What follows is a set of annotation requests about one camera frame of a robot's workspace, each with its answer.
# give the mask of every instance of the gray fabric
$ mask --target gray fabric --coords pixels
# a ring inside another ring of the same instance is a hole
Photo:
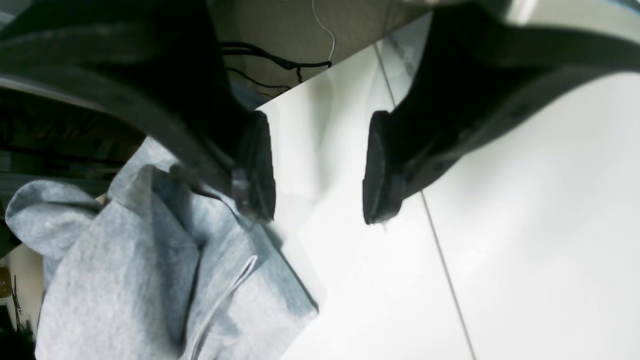
[[[34,181],[9,203],[45,256],[38,360],[275,360],[316,316],[263,228],[153,139],[108,199]]]

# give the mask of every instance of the white cord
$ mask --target white cord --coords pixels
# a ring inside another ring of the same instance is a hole
[[[329,53],[329,61],[331,61],[331,58],[333,57],[333,51],[335,50],[335,35],[318,18],[318,13],[316,12],[316,0],[311,0],[311,9],[313,9],[314,11],[314,17],[316,18],[318,25],[320,25],[320,27],[331,36],[331,40],[333,41],[333,45],[331,45],[331,52]]]

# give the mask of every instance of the black cable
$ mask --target black cable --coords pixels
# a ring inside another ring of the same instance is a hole
[[[221,42],[220,47],[222,47],[222,55],[249,55],[249,56],[258,56],[261,58],[266,58],[278,66],[285,70],[293,70],[296,69],[296,75],[298,76],[298,83],[302,84],[302,68],[303,67],[324,67],[326,66],[329,69],[333,63],[330,61],[323,61],[321,63],[296,63],[295,61],[283,59],[279,56],[275,56],[267,53],[265,50],[261,49],[252,44],[248,44],[246,42]]]
[[[263,83],[259,83],[258,81],[250,78],[247,74],[245,74],[244,72],[241,72],[240,70],[234,68],[234,67],[227,67],[228,71],[233,71],[236,74],[242,76],[243,78],[247,79],[248,81],[251,81],[252,83],[258,85],[258,86],[262,86],[263,88],[269,88],[269,89],[280,89],[280,88],[285,88],[287,90],[291,90],[291,86],[287,86],[287,85],[266,85]]]

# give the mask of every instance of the wire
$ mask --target wire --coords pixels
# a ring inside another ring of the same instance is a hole
[[[235,72],[236,74],[242,76],[243,78],[247,79],[248,81],[251,81],[252,83],[258,85],[258,86],[262,86],[263,88],[269,88],[269,89],[280,89],[280,88],[284,88],[287,90],[291,90],[291,86],[287,86],[287,85],[266,85],[263,83],[259,83],[258,81],[250,78],[247,74],[245,74],[244,72],[241,72],[240,70],[236,69],[235,67],[227,67],[227,71],[232,71]]]
[[[323,30],[325,30],[327,32],[327,34],[329,34],[331,36],[331,41],[333,42],[333,44],[331,45],[331,52],[329,53],[329,60],[328,60],[328,61],[331,61],[331,58],[333,57],[333,51],[335,50],[335,35],[331,31],[331,29],[327,28],[322,23],[322,21],[320,21],[320,18],[318,17],[318,12],[316,11],[316,0],[311,0],[311,9],[313,9],[313,11],[314,11],[314,17],[316,18],[316,21],[317,21],[318,25],[320,25],[320,27]]]
[[[296,74],[298,75],[298,83],[302,84],[302,68],[303,67],[324,67],[327,69],[330,68],[333,64],[331,61],[323,61],[321,63],[296,63],[295,61],[283,59],[279,56],[275,56],[267,53],[265,50],[257,47],[255,45],[248,44],[246,42],[221,42],[220,47],[222,47],[221,53],[222,55],[248,55],[248,56],[258,56],[261,58],[269,59],[273,61],[279,67],[285,70],[293,70],[296,69]],[[253,81],[248,78],[245,74],[242,74],[249,81]]]

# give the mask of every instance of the white floor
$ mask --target white floor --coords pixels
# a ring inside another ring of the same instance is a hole
[[[464,157],[424,190],[433,228],[419,194],[366,226],[369,119],[406,93],[413,41],[400,56],[382,41],[384,67],[367,48],[262,108],[272,226],[320,305],[284,359],[637,359],[640,76],[583,86]]]

